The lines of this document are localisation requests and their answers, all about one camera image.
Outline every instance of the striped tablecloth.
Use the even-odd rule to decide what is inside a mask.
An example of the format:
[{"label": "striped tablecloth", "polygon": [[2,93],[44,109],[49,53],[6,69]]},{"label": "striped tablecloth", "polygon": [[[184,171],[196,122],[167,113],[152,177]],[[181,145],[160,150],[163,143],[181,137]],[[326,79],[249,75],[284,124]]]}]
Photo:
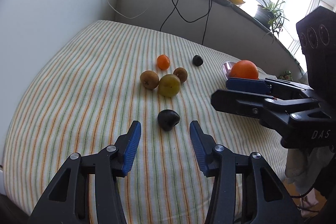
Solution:
[{"label": "striped tablecloth", "polygon": [[[171,60],[167,71],[156,67],[160,54]],[[204,59],[200,67],[192,65],[195,54]],[[235,153],[259,151],[283,179],[286,150],[280,136],[256,119],[216,112],[210,105],[210,95],[225,88],[225,61],[238,59],[162,32],[110,21],[91,24],[49,61],[17,107],[5,148],[8,197],[30,214],[71,153],[99,152],[125,134],[133,120],[140,121],[142,136],[131,172],[118,181],[128,224],[204,223],[213,180],[198,169],[189,138],[192,120]],[[189,77],[171,99],[139,83],[145,70],[161,77],[177,67]],[[163,109],[181,116],[169,133],[157,125]],[[238,215],[239,177],[236,192]],[[94,176],[89,200],[91,223],[97,223]]]}]

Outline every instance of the wooden floor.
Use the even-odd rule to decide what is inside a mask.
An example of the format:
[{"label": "wooden floor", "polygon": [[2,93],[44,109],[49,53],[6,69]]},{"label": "wooden floor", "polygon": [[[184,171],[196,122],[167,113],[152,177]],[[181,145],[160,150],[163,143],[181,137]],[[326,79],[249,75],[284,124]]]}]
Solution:
[{"label": "wooden floor", "polygon": [[[286,187],[290,195],[299,195],[299,193],[295,189],[294,184],[287,184],[286,182],[284,182],[283,184]],[[318,200],[318,204],[309,209],[313,211],[319,211],[324,206],[326,199],[323,196],[321,196],[320,192],[317,190],[315,190],[315,196],[316,196],[316,199]],[[296,205],[299,205],[299,201],[300,201],[299,199],[294,198],[293,201],[295,202]],[[314,216],[316,214],[317,213],[309,213],[309,216]]]}]

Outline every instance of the black plum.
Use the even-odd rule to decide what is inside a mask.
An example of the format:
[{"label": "black plum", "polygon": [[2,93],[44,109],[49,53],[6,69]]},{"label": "black plum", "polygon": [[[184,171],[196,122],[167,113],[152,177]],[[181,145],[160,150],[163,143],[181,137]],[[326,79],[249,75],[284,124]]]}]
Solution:
[{"label": "black plum", "polygon": [[157,121],[164,131],[171,131],[180,122],[180,115],[174,110],[165,109],[159,113]]},{"label": "black plum", "polygon": [[203,64],[203,58],[199,55],[195,55],[193,57],[193,64],[197,67],[201,66]]}]

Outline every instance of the metal screw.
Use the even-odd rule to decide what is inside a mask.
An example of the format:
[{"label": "metal screw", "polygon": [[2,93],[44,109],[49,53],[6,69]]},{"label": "metal screw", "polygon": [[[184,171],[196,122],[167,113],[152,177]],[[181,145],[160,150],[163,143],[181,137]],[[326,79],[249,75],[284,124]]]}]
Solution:
[{"label": "metal screw", "polygon": [[258,160],[258,159],[261,158],[261,155],[260,155],[260,153],[258,153],[258,152],[253,152],[253,153],[252,153],[252,157],[254,157],[256,160]]},{"label": "metal screw", "polygon": [[79,157],[79,154],[78,154],[78,153],[72,153],[72,154],[70,155],[70,159],[72,159],[72,160],[78,159],[78,157]]},{"label": "metal screw", "polygon": [[265,98],[265,101],[266,101],[266,102],[269,102],[269,103],[274,103],[274,100],[271,99],[271,98]]},{"label": "metal screw", "polygon": [[291,113],[291,117],[296,120],[300,120],[302,117],[299,114]]},{"label": "metal screw", "polygon": [[116,148],[114,145],[110,145],[110,146],[106,147],[106,150],[107,150],[108,152],[116,151],[116,149],[117,149],[117,148]]},{"label": "metal screw", "polygon": [[221,152],[221,151],[224,150],[224,146],[218,144],[218,145],[215,146],[215,150],[218,151],[218,152]]}]

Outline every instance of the potted plant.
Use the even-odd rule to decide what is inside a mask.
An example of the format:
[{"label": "potted plant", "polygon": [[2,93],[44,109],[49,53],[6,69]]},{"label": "potted plant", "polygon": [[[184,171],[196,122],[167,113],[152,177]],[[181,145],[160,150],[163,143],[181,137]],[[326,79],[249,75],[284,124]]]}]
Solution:
[{"label": "potted plant", "polygon": [[267,29],[270,29],[270,33],[273,35],[277,34],[279,37],[279,33],[282,30],[285,19],[284,11],[281,9],[281,5],[285,3],[284,1],[279,2],[277,0],[276,3],[271,1],[262,0],[264,5],[258,5],[257,12],[254,16],[256,20],[258,20],[262,25],[264,25]]}]

